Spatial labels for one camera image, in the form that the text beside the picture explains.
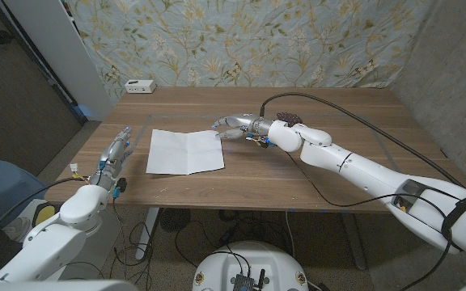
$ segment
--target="table surface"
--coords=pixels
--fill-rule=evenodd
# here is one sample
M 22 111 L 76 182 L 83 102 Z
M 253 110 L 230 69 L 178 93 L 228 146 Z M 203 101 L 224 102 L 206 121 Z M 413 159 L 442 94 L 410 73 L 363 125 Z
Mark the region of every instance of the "table surface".
M 329 205 L 303 173 L 279 148 L 264 149 L 244 139 L 222 141 L 225 167 L 191 175 L 146 174 L 152 129 L 190 133 L 209 130 L 221 116 L 258 113 L 268 97 L 300 91 L 336 103 L 361 116 L 405 144 L 431 158 L 462 183 L 466 179 L 445 157 L 430 136 L 415 121 L 397 97 L 387 89 L 369 88 L 157 88 L 153 94 L 125 94 L 108 118 L 73 158 L 81 175 L 91 175 L 101 152 L 125 127 L 133 129 L 133 154 L 121 176 L 128 181 L 126 191 L 116 200 L 120 205 L 173 208 L 259 209 L 319 212 L 382 213 L 377 201 L 347 209 Z M 365 125 L 336 109 L 303 97 L 275 99 L 265 108 L 265 116 L 292 112 L 304 124 L 329 133 L 333 142 L 396 171 L 443 179 L 429 165 L 401 149 Z M 338 174 L 308 166 L 291 155 L 327 199 L 349 204 L 370 198 Z M 69 165 L 59 179 L 70 177 Z M 82 186 L 68 182 L 51 188 L 46 199 L 62 203 Z

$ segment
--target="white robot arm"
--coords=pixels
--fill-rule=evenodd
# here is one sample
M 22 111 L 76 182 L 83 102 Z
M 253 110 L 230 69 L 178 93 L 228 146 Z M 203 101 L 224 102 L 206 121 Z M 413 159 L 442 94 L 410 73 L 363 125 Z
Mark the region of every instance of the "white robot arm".
M 77 256 L 86 238 L 102 225 L 99 212 L 105 209 L 121 165 L 131 154 L 125 151 L 131 132 L 126 128 L 118 133 L 100 156 L 89 184 L 79 188 L 59 213 L 28 233 L 23 250 L 0 270 L 0 282 L 45 280 Z
M 445 249 L 451 232 L 449 252 L 466 251 L 466 189 L 439 179 L 406 175 L 390 170 L 332 143 L 330 135 L 304 124 L 292 127 L 281 120 L 266 120 L 253 114 L 239 114 L 218 120 L 237 129 L 220 133 L 221 138 L 239 138 L 243 133 L 257 135 L 261 144 L 273 143 L 286 152 L 302 148 L 300 158 L 314 167 L 336 172 L 379 199 L 409 230 L 428 243 Z M 428 200 L 436 205 L 447 219 Z

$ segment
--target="floral wallpaper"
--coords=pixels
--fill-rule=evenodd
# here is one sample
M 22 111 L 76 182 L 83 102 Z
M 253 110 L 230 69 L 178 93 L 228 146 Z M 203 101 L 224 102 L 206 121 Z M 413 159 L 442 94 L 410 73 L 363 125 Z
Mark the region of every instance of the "floral wallpaper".
M 67 0 L 116 103 L 158 86 L 383 87 L 434 0 Z

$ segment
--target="white wall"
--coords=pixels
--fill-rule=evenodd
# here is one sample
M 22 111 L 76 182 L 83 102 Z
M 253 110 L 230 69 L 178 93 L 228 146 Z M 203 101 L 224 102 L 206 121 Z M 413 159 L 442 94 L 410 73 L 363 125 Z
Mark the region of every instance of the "white wall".
M 5 0 L 88 120 L 112 109 L 96 68 L 59 0 Z
M 466 175 L 466 1 L 438 1 L 390 88 Z

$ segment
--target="table leg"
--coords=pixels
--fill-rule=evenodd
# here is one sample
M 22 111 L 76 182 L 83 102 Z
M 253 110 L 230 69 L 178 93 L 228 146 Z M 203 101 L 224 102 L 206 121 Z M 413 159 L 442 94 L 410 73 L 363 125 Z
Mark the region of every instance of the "table leg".
M 146 215 L 145 225 L 146 228 L 149 230 L 148 232 L 143 228 L 142 236 L 139 239 L 138 250 L 136 251 L 136 259 L 142 259 L 145 255 L 146 245 L 149 243 L 150 234 L 154 230 L 155 219 L 158 216 L 159 208 L 150 207 L 148 214 Z
M 355 267 L 359 270 L 366 270 L 366 259 L 362 250 L 361 236 L 355 222 L 355 217 L 350 213 L 343 213 L 341 215 L 343 224 L 345 225 L 346 236 L 348 237 L 349 246 L 354 256 Z

